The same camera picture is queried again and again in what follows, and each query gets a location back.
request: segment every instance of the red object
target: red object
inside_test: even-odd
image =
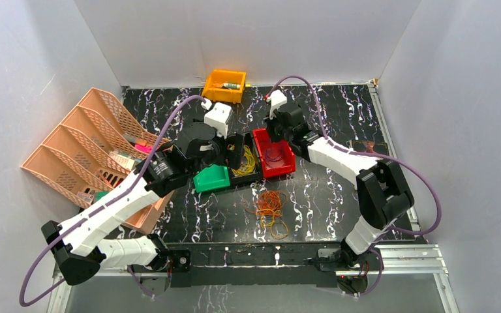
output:
[[[266,128],[254,129],[252,135],[260,155],[264,178],[296,171],[295,154],[286,141],[271,142]]]
[[[135,149],[144,152],[144,153],[151,153],[151,150],[153,149],[152,147],[146,147],[144,145],[135,145]]]

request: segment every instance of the green plastic tray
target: green plastic tray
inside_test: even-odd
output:
[[[193,177],[193,182],[197,192],[228,187],[230,185],[228,168],[226,166],[212,165]]]

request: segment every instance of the pink object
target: pink object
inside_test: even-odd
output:
[[[146,147],[144,145],[135,145],[135,149],[141,151],[141,152],[144,152],[144,153],[150,153],[151,152],[151,149],[152,147]]]

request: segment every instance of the marble tabletop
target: marble tabletop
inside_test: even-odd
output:
[[[265,127],[262,119],[268,110],[264,95],[271,87],[247,87],[241,104],[234,104],[232,131],[252,132]],[[380,123],[372,105],[367,85],[315,85],[322,103],[327,133],[343,145],[370,147],[387,153]],[[289,101],[303,107],[306,120],[319,129],[318,116],[311,95],[302,85],[285,86],[282,91]],[[199,95],[202,88],[127,89],[124,106],[148,131],[157,134],[173,107],[190,95]],[[204,111],[197,102],[190,103],[175,118],[167,130],[167,138],[177,133],[193,119],[202,119]],[[193,182],[175,191],[165,213],[153,233],[166,243],[257,243],[257,242],[317,242],[340,241],[359,218],[356,192],[351,182],[333,171],[297,157],[294,173],[272,179],[262,179],[242,186],[231,186],[211,192],[195,192]],[[245,212],[252,207],[261,192],[282,190],[288,201],[282,208],[282,219],[289,229],[284,239],[274,239],[270,230],[261,227],[254,214]],[[400,227],[410,229],[403,216]],[[274,231],[284,231],[276,224]],[[139,236],[120,226],[111,234],[115,238]],[[399,233],[388,233],[386,240],[409,239]]]

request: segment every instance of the white wall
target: white wall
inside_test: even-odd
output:
[[[45,247],[43,223],[76,208],[20,164],[92,87],[121,89],[73,1],[0,1],[0,312],[22,310],[24,274]],[[52,282],[52,256],[28,285],[33,299]]]
[[[461,311],[501,312],[501,1],[422,1],[380,97],[399,156],[441,195],[430,238]],[[428,226],[432,200],[414,191]]]
[[[419,0],[75,0],[120,84],[202,85],[214,68],[251,83],[378,78]]]

